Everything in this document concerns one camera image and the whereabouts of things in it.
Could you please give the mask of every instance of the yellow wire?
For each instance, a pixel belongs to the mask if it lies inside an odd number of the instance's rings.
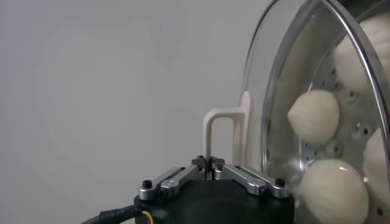
[[[146,215],[149,219],[150,224],[154,224],[152,214],[148,211],[142,211],[142,214]]]

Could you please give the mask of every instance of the glass lid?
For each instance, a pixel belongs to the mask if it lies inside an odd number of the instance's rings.
[[[389,223],[390,1],[272,1],[253,37],[248,165],[296,223]]]

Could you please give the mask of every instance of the black cable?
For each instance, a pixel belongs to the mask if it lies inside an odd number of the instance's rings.
[[[88,219],[87,221],[81,224],[95,224],[95,223],[99,223],[99,216],[95,216],[92,219]]]
[[[88,219],[81,224],[119,224],[141,214],[141,208],[130,205],[124,208],[102,211],[99,216]]]

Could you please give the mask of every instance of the white plastic handle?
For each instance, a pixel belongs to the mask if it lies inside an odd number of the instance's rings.
[[[233,120],[233,165],[246,165],[246,141],[250,116],[251,96],[244,92],[240,107],[212,109],[203,119],[203,149],[208,161],[211,157],[211,128],[213,121],[219,117],[229,117]]]

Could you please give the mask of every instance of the white wall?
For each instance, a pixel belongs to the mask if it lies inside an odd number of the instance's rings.
[[[80,223],[189,164],[203,115],[238,103],[266,4],[0,1],[0,223]]]

